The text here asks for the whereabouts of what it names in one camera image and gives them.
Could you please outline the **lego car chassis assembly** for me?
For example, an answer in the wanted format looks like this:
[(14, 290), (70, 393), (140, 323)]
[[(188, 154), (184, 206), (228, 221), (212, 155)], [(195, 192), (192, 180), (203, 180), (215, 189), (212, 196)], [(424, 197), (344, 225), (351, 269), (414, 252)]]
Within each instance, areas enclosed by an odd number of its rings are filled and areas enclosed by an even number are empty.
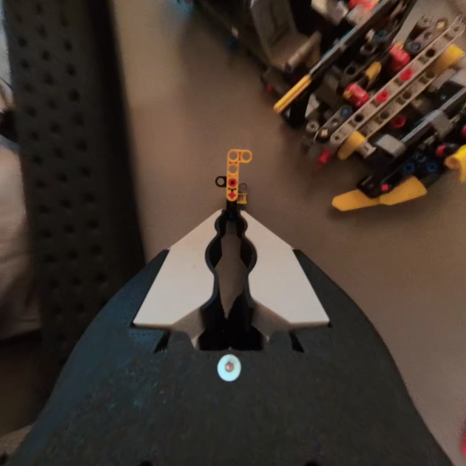
[(269, 68), (274, 112), (303, 128), (319, 171), (356, 155), (368, 173), (335, 196), (340, 212), (394, 206), (427, 194), (446, 171), (465, 182), (465, 12), (418, 17), (416, 1), (309, 1), (308, 34), (290, 1), (247, 1)]

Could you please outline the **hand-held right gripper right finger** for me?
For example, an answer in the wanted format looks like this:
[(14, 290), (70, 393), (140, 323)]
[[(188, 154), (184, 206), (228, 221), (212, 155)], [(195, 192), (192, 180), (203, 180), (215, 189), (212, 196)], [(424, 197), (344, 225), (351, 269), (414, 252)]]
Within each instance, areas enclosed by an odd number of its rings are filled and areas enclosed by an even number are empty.
[(233, 348), (261, 349), (277, 332), (327, 326), (295, 250), (246, 212), (238, 214), (236, 226), (246, 275), (233, 302)]

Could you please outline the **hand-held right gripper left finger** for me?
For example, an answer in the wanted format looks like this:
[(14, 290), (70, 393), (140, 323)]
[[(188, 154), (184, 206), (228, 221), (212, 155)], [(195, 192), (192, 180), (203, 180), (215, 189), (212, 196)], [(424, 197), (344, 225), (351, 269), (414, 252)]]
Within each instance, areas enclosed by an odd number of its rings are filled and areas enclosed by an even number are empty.
[(227, 216), (218, 210), (170, 247), (133, 326), (180, 331), (200, 349), (228, 346), (216, 266)]

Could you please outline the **yellow black lego subassembly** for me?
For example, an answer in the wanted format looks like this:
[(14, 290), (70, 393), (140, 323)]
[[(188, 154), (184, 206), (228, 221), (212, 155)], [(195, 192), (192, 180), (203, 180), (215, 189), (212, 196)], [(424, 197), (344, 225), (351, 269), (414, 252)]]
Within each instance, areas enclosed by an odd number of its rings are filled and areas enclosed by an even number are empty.
[(248, 185), (240, 180), (240, 168), (252, 159), (250, 150), (229, 150), (226, 156), (226, 175), (215, 179), (216, 186), (225, 189), (225, 212), (228, 221), (236, 220), (241, 207), (248, 203)]

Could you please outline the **black perforated board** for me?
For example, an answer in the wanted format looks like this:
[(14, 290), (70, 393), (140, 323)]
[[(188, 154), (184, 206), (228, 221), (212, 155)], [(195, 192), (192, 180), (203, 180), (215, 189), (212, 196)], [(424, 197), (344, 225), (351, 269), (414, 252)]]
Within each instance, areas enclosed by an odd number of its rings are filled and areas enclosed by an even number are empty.
[(143, 266), (111, 1), (4, 1), (35, 290), (63, 364)]

